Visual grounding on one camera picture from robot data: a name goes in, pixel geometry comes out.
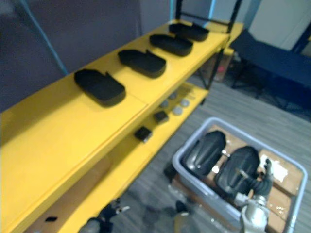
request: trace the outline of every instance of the shelf board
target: shelf board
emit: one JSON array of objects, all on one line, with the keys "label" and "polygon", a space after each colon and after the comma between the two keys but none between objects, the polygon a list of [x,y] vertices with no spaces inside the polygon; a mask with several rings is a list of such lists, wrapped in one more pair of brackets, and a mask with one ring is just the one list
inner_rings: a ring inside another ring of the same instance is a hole
[{"label": "shelf board", "polygon": [[[96,216],[103,206],[119,197],[207,95],[206,90],[190,83],[181,85],[177,93],[177,99],[170,100],[169,107],[165,108],[170,118],[168,122],[157,125],[150,115],[140,125],[152,129],[153,135],[147,143],[140,142],[134,137],[134,133],[130,133],[113,148],[108,154],[113,163],[110,172],[73,212],[58,233],[78,232],[90,217]],[[190,100],[190,105],[183,108],[182,115],[175,116],[171,109],[183,98]]]},{"label": "shelf board", "polygon": [[[234,41],[243,31],[243,23],[234,23],[231,33],[230,33],[230,39],[225,47],[224,54],[225,55],[233,55],[234,49],[230,48],[230,44],[232,41]],[[215,22],[209,22],[207,24],[207,29],[213,31],[213,32],[218,32],[218,33],[226,33],[227,32],[228,26],[215,23]]]},{"label": "shelf board", "polygon": [[[23,232],[228,39],[210,32],[178,57],[149,43],[167,32],[165,24],[85,66],[124,84],[127,96],[113,107],[90,99],[72,73],[1,114],[2,232]],[[149,49],[166,59],[166,71],[150,79],[123,66],[123,49]]]}]

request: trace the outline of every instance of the black chair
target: black chair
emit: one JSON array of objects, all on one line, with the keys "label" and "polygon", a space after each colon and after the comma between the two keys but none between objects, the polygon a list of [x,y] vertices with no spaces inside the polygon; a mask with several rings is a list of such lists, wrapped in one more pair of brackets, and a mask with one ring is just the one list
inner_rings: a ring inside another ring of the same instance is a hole
[{"label": "black chair", "polygon": [[[256,98],[262,93],[270,94],[278,106],[288,109],[290,102],[303,109],[311,109],[311,58],[257,41],[247,30],[230,45],[242,60],[242,69],[236,75],[232,88],[250,68],[257,75],[248,78],[248,84],[256,86]],[[277,97],[286,100],[285,104]]]}]

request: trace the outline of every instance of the shelf leg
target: shelf leg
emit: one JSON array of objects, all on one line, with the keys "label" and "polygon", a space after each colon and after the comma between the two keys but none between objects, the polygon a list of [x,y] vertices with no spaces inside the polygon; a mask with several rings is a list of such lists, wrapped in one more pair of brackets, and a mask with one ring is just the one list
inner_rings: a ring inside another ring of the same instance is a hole
[{"label": "shelf leg", "polygon": [[182,4],[183,4],[183,0],[177,0],[177,2],[176,2],[175,19],[180,19]]},{"label": "shelf leg", "polygon": [[235,5],[234,5],[233,12],[232,12],[232,15],[231,15],[231,18],[230,18],[230,22],[228,24],[228,29],[227,29],[227,33],[228,34],[231,33],[233,24],[234,24],[234,22],[235,22],[235,20],[236,20],[236,18],[238,16],[238,12],[239,12],[241,3],[242,3],[242,0],[237,0]]},{"label": "shelf leg", "polygon": [[221,59],[222,59],[222,57],[223,57],[224,50],[225,50],[225,49],[222,48],[222,49],[219,51],[218,55],[217,55],[217,59],[216,59],[216,62],[215,62],[215,65],[214,65],[212,74],[211,74],[211,76],[210,76],[210,78],[209,78],[209,80],[208,80],[208,84],[207,84],[207,87],[206,87],[207,90],[210,89],[210,86],[211,86],[212,83],[213,83],[213,80],[214,80],[215,75],[216,75],[216,73],[217,73],[217,69],[218,69],[219,63],[220,63],[220,61],[221,61]]}]

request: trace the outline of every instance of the gray partition wall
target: gray partition wall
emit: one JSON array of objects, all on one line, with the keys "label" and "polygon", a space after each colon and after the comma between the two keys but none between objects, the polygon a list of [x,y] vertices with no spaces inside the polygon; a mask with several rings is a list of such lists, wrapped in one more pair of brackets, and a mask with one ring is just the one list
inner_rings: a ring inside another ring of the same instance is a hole
[{"label": "gray partition wall", "polygon": [[[1,0],[1,111],[62,78],[46,43],[15,7]],[[139,0],[28,0],[54,50],[73,72],[140,33]]]}]

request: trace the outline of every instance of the black plastic tray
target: black plastic tray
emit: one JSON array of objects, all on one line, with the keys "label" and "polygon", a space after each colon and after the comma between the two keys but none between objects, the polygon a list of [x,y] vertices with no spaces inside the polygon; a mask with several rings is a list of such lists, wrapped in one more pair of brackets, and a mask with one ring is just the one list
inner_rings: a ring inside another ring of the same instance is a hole
[{"label": "black plastic tray", "polygon": [[193,43],[181,37],[172,37],[165,34],[155,34],[149,37],[151,44],[160,47],[178,56],[187,56]]},{"label": "black plastic tray", "polygon": [[255,179],[259,164],[257,150],[250,146],[239,148],[231,154],[227,162],[220,168],[219,173],[215,176],[215,183],[230,198],[235,198],[238,192],[248,194],[250,185],[237,172],[237,169],[245,171]]},{"label": "black plastic tray", "polygon": [[182,23],[171,24],[169,26],[170,32],[177,36],[189,38],[196,41],[204,41],[207,38],[208,30],[202,28],[195,23],[192,26],[188,26]]},{"label": "black plastic tray", "polygon": [[225,144],[224,133],[220,131],[207,133],[184,157],[182,164],[192,174],[202,178],[209,174],[220,159]]},{"label": "black plastic tray", "polygon": [[166,61],[149,50],[146,53],[138,50],[122,50],[118,56],[124,65],[151,78],[157,78],[165,71]]},{"label": "black plastic tray", "polygon": [[94,69],[82,69],[74,73],[74,80],[92,99],[103,105],[115,105],[126,95],[125,87],[108,72],[103,75]]}]

